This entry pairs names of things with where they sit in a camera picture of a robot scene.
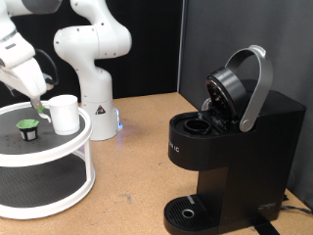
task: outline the tabletop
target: tabletop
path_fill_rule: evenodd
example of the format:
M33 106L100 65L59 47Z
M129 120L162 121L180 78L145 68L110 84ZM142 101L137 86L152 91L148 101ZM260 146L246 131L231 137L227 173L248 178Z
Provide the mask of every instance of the tabletop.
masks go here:
M92 142L96 182L78 204L60 213L30 220L0 219L5 234L168 234L166 204L195 194L198 173L173 164L167 156L172 117L196 109L180 94L114 100L123 129L114 138ZM306 208L287 190L284 206ZM313 217L282 211L272 224L281 234L313 234ZM251 227L228 233L257 235Z

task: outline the black coffee maker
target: black coffee maker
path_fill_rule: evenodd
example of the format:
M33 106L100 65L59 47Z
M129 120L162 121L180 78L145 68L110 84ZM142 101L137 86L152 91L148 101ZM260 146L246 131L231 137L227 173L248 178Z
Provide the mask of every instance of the black coffee maker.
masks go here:
M252 88L235 75L250 56L259 64ZM208 76L204 111L170 121L168 157L199 171L197 193L164 209L170 234L222 234L278 218L305 107L270 91L272 78L263 48L240 50Z

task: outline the dark background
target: dark background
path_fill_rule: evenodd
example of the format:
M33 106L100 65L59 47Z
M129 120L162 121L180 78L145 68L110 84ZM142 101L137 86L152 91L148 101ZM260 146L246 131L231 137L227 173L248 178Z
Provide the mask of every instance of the dark background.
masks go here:
M313 209L313 2L187 2L181 94L200 109L210 72L242 48L263 47L274 67L272 89L307 107L288 188ZM238 77L257 79L255 57L243 63Z
M95 63L112 75L113 97L176 91L182 0L107 0L107 5L117 21L128 28L133 42L129 54ZM72 10L69 0L64 0L55 14L19 16L12 21L18 32L34 48L46 51L58 67L60 84L43 95L42 100L61 94L72 94L80 99L76 72L58 57L53 38L60 28L90 23ZM44 72L54 76L43 56L37 55L35 59ZM0 107L28 101L26 97L12 97L3 83L0 83L0 94Z

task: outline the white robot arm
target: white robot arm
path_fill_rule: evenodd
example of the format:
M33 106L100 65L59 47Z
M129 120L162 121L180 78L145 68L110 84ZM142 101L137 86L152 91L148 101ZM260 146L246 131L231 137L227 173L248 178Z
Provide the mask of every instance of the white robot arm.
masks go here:
M44 75L33 59L34 48L17 32L11 16L50 14L62 0L0 0L0 80L13 91L28 96L35 109L47 91Z
M117 110L112 101L112 77L95 67L94 61L127 54L131 48L131 35L112 16L105 0L70 0L70 4L91 25L59 30L54 39L55 50L78 75L82 108L94 127L91 139L109 139L118 130Z

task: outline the power cord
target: power cord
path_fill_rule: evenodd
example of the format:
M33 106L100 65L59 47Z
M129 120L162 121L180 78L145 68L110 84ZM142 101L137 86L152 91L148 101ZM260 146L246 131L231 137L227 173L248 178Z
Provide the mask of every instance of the power cord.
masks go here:
M59 73L58 73L58 69L57 69L57 66L56 64L54 63L54 61L51 59L51 57L45 53L43 50L40 50L40 49L35 49L36 52L39 52L40 54L42 54L44 57L46 57L48 59L48 61L51 63L54 71L55 71L55 74L56 74L56 79L53 81L53 85L58 85L59 84Z
M281 207L281 211L286 211L286 210L300 210L302 212L306 212L306 213L309 213L309 214L313 215L313 211L308 210L308 209L295 208L295 207L292 207L292 206L283 206L283 207Z

